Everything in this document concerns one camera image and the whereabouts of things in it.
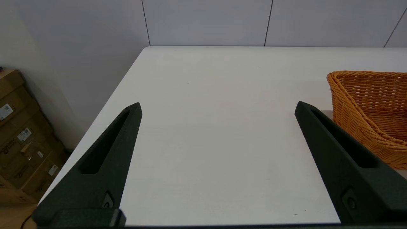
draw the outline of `white table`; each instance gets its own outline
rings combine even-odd
[[[326,75],[407,71],[405,48],[145,48],[47,193],[126,106],[140,130],[127,225],[339,222],[294,116],[332,110]]]

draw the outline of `orange wicker basket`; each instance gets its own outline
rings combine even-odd
[[[407,170],[407,73],[328,74],[333,121],[394,169]]]

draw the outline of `stacked cardboard boxes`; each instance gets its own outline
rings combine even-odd
[[[16,70],[0,71],[0,203],[36,203],[66,161]]]

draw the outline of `cardboard box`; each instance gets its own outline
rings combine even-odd
[[[0,167],[5,167],[16,153],[32,142],[44,142],[52,128],[41,112],[37,112],[0,146]]]
[[[0,127],[0,145],[3,145],[3,143],[7,141],[13,133],[18,131],[37,111],[39,111],[39,106],[34,99],[31,99],[26,108]]]
[[[22,190],[30,197],[39,201],[58,175],[62,166],[65,164],[66,159],[67,156],[63,152],[63,145],[59,144],[57,149],[48,155],[44,162],[39,166]]]
[[[3,69],[0,71],[0,99],[24,83],[17,70]]]
[[[22,190],[0,189],[0,203],[38,203]]]
[[[20,86],[14,91],[0,99],[0,126],[12,119],[22,111],[32,101],[24,86]]]
[[[30,218],[22,227],[25,219],[33,213],[37,204],[1,204],[0,228],[1,229],[37,229],[37,225]]]
[[[43,143],[27,144],[24,152],[17,153],[6,167],[0,169],[3,188],[21,188],[53,150],[63,148],[61,145],[53,135]]]

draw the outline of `barcode label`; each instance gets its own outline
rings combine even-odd
[[[52,168],[48,171],[48,174],[53,176],[54,173],[57,171],[57,169],[58,169],[58,166],[53,165]]]
[[[40,158],[44,157],[44,155],[41,153],[41,151],[38,151],[37,154],[39,155]]]
[[[18,140],[24,142],[31,134],[31,131],[28,128],[25,128],[22,132],[20,132],[17,138]]]
[[[3,121],[7,116],[9,116],[11,113],[13,113],[13,109],[10,107],[10,105],[7,103],[6,105],[2,106],[0,108],[0,121]]]

